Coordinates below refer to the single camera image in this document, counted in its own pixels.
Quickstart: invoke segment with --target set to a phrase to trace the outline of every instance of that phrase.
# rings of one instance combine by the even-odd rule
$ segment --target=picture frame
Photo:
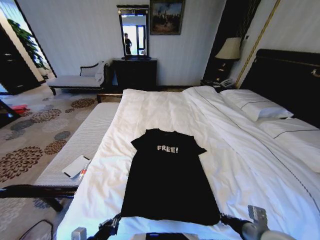
[[[186,0],[150,0],[150,35],[180,35]]]

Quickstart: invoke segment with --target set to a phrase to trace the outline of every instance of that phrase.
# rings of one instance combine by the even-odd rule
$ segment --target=green plant
[[[26,52],[29,54],[30,58],[34,62],[37,68],[47,68],[44,66],[43,58],[38,54],[38,49],[36,48],[37,44],[35,44],[31,39],[34,38],[32,34],[20,28],[20,24],[8,19],[9,24],[11,25],[12,29],[14,30],[17,37],[20,39],[23,47],[25,48]]]

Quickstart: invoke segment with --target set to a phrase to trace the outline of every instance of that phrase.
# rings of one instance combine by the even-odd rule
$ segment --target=floral carpet pattern
[[[80,124],[98,104],[95,93],[57,90],[53,96],[46,84],[14,96],[0,96],[8,106],[27,104],[21,117],[0,128],[0,188],[34,184],[46,166],[63,148]],[[57,213],[40,199],[0,199],[0,239],[15,240],[42,219],[56,231],[70,200]],[[35,239],[46,239],[39,232]]]

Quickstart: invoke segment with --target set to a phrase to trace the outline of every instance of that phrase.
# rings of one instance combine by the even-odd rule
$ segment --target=mirror
[[[149,56],[149,6],[117,5],[125,58]]]

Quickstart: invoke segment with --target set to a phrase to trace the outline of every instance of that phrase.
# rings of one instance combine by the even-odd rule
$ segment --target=white pillow
[[[264,121],[259,128],[314,172],[320,173],[320,129],[297,118]]]
[[[96,71],[94,78],[99,83],[102,84],[105,80],[105,63],[103,61],[99,62],[98,70]]]
[[[228,98],[253,121],[259,118],[288,118],[293,114],[284,107],[247,89],[230,89],[220,94]]]

